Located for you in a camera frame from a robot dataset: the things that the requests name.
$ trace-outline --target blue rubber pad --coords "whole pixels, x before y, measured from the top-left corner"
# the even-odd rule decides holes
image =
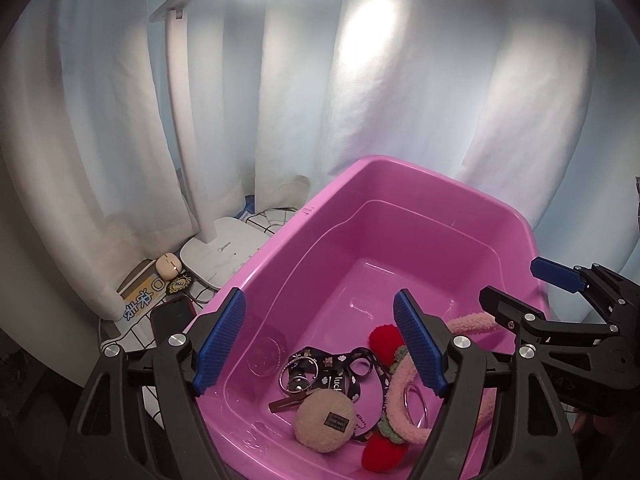
[[[580,274],[564,265],[550,262],[544,258],[536,258],[531,262],[531,273],[533,276],[543,282],[550,283],[567,292],[582,292],[586,284],[580,277]]]
[[[394,298],[394,320],[414,360],[422,384],[442,397],[448,389],[442,354],[404,292]]]
[[[227,302],[224,312],[198,354],[198,371],[193,380],[193,387],[199,395],[218,382],[222,367],[244,323],[245,314],[244,293],[237,290]]]

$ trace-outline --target metal screw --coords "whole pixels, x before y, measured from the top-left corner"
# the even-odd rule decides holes
[[[453,338],[453,344],[458,348],[469,348],[471,346],[471,340],[463,335],[457,335]]]
[[[174,334],[169,338],[171,346],[182,346],[187,342],[187,336],[184,334]]]
[[[104,354],[107,357],[116,357],[120,353],[120,347],[118,345],[109,345],[104,349]]]
[[[533,345],[524,345],[520,347],[519,353],[525,359],[533,359],[536,354],[536,349],[532,348]]]

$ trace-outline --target curtain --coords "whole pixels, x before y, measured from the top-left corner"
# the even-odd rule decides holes
[[[107,319],[140,259],[198,229],[148,22],[164,1],[32,2],[3,51],[18,194]],[[248,194],[300,207],[378,153],[514,206],[543,256],[640,274],[640,48],[609,0],[193,0],[188,20],[201,221]]]
[[[168,150],[146,0],[33,0],[2,49],[2,151],[67,281],[103,319],[145,258],[196,231]]]

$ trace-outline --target pink tub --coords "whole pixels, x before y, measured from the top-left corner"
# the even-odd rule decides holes
[[[378,479],[362,469],[363,445],[321,455],[301,446],[294,411],[273,415],[278,374],[305,346],[330,353],[367,345],[393,323],[393,297],[407,288],[425,312],[445,321],[479,312],[493,285],[548,312],[541,282],[529,272],[538,256],[527,222],[511,207],[412,164],[372,156],[353,164],[300,210],[204,309],[229,290],[244,291],[247,315],[218,384],[198,400],[226,463],[249,480]],[[513,352],[507,331],[476,338],[485,349]],[[380,383],[368,377],[355,403],[366,424],[380,415]],[[423,388],[430,425],[440,400]],[[472,444],[463,478],[479,471],[488,428]],[[385,478],[407,478],[413,449]]]

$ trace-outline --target patterned strap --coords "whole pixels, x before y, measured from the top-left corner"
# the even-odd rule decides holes
[[[382,386],[382,409],[384,412],[386,392],[389,389],[391,377],[371,350],[360,347],[346,354],[329,354],[318,348],[308,346],[289,357],[287,362],[302,356],[309,357],[318,364],[319,373],[309,387],[310,390],[315,390],[316,388],[332,388],[345,393],[353,402],[356,402],[360,398],[360,380],[369,375],[372,370],[375,370],[376,376]],[[369,370],[365,374],[358,374],[351,368],[351,365],[360,359],[364,359],[369,363]],[[300,360],[289,367],[289,384],[305,374],[314,374],[315,372],[316,368],[309,361]],[[351,438],[357,442],[366,442],[376,431],[377,427],[378,423],[363,433],[354,435]]]

